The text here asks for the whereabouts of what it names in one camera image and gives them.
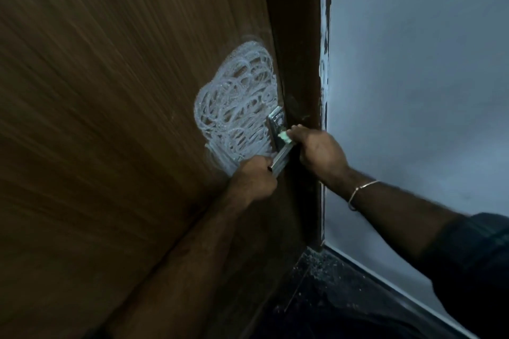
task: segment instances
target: hand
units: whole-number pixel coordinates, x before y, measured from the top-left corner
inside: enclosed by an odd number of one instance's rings
[[[269,197],[277,187],[276,177],[267,168],[272,159],[256,155],[240,163],[228,185],[234,195],[245,196],[247,204]]]
[[[326,131],[311,130],[302,125],[287,130],[292,141],[302,144],[300,161],[329,188],[349,171],[347,157],[340,144]]]

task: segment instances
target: person's right arm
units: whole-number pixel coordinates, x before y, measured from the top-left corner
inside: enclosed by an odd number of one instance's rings
[[[374,179],[352,169],[327,132],[292,126],[301,161],[345,201]],[[467,217],[394,186],[377,182],[352,201],[382,238],[428,276],[445,309],[481,337],[505,327],[509,297],[509,218]]]

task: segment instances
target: person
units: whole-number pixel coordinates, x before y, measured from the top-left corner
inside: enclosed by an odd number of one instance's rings
[[[373,179],[349,166],[327,132],[298,125],[287,133],[302,145],[301,162],[330,190],[351,200],[401,257],[431,279],[451,316],[481,338],[504,335],[509,218],[488,213],[468,217],[382,182],[361,188]],[[242,162],[200,222],[90,337],[198,337],[236,220],[253,201],[276,189],[277,180],[267,169],[270,164],[271,159],[263,156]]]

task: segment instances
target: person's left hand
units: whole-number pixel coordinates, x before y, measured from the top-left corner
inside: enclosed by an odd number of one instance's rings
[[[272,163],[270,157],[256,155],[240,163],[233,174],[228,190],[234,195],[245,196],[248,204],[269,197],[277,187],[277,180],[267,169]]]

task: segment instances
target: silver bracelet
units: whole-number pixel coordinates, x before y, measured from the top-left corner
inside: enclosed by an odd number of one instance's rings
[[[370,186],[371,184],[375,184],[379,182],[378,180],[375,180],[375,181],[371,181],[371,182],[368,182],[367,184],[364,184],[364,185],[361,185],[361,186],[358,186],[357,188],[355,188],[355,190],[353,191],[352,193],[352,197],[350,197],[350,200],[348,200],[348,207],[350,208],[350,210],[357,210],[355,209],[353,206],[352,206],[352,200],[353,200],[353,197],[355,196],[355,194],[360,190],[360,189],[364,189],[366,186]]]

